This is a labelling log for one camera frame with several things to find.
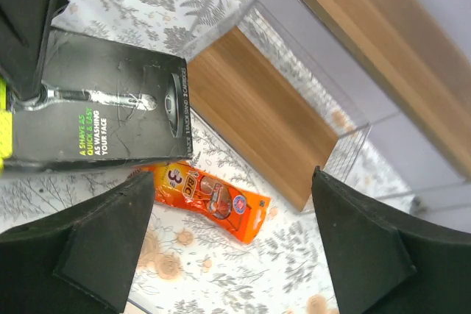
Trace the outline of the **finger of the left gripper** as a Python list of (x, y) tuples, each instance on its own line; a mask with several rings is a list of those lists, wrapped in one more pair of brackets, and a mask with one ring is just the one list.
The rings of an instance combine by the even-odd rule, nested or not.
[(39, 95), (52, 18), (66, 0), (1, 0), (1, 77), (22, 101)]

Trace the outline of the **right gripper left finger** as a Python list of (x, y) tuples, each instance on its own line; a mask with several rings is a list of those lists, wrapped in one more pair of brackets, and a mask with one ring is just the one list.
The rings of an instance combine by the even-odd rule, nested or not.
[(2, 313), (122, 313), (154, 204), (149, 172), (1, 234)]

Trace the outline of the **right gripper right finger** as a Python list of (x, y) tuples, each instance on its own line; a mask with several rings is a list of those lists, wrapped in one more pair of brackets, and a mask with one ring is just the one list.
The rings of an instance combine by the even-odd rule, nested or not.
[(390, 207), (319, 167), (311, 192), (340, 313), (470, 312), (470, 234)]

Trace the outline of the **orange BIC razor pack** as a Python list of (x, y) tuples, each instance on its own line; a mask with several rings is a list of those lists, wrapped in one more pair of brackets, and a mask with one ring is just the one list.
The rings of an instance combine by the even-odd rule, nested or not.
[(269, 197), (238, 188), (185, 161), (145, 165), (127, 177), (146, 171), (153, 174), (157, 203), (199, 213), (245, 244), (260, 232)]

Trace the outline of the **black green razor box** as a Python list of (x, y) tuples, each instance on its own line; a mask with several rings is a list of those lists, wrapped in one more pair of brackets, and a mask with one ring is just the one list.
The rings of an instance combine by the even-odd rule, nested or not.
[(1, 174), (69, 173), (187, 160), (187, 63), (61, 29), (49, 35), (39, 99), (1, 88)]

